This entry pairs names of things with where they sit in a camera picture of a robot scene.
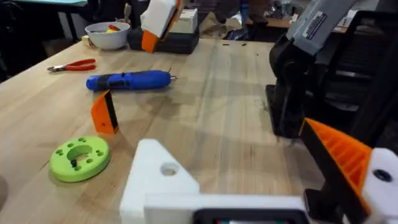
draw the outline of small object in bowl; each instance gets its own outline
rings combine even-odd
[[[120,31],[119,28],[117,28],[116,26],[114,26],[114,25],[112,25],[112,24],[109,25],[109,28],[110,28],[111,30],[113,30],[113,31]]]
[[[115,26],[120,31],[107,32],[109,25]],[[127,44],[127,34],[130,25],[124,22],[100,22],[86,27],[86,33],[90,40],[98,47],[104,50],[116,50]]]

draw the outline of label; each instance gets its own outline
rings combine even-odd
[[[318,11],[307,28],[305,28],[303,32],[303,37],[307,38],[308,40],[311,40],[312,37],[317,33],[317,30],[319,27],[323,24],[325,19],[327,18],[326,14],[324,14],[321,11]]]

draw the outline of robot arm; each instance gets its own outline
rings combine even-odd
[[[270,51],[269,62],[277,78],[267,85],[272,128],[276,135],[297,138],[303,121],[305,74],[333,29],[355,0],[313,0]]]

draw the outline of screw hole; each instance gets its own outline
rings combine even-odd
[[[178,165],[171,162],[165,163],[160,167],[160,172],[164,176],[173,176],[178,172]]]
[[[381,181],[385,181],[385,182],[391,182],[392,181],[391,175],[387,171],[382,170],[382,169],[374,170],[373,171],[373,175],[375,177],[377,177]]]

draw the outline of hole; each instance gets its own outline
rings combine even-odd
[[[385,182],[391,182],[392,181],[391,175],[385,170],[376,169],[376,170],[373,171],[373,175],[375,177],[377,177],[381,181],[385,181]]]
[[[91,153],[93,151],[93,148],[91,146],[87,145],[82,145],[82,146],[76,146],[73,149],[71,149],[67,157],[70,161],[76,159],[76,160],[82,160],[87,158],[87,154]]]
[[[178,165],[175,163],[165,163],[160,167],[160,172],[165,176],[173,176],[178,172]]]

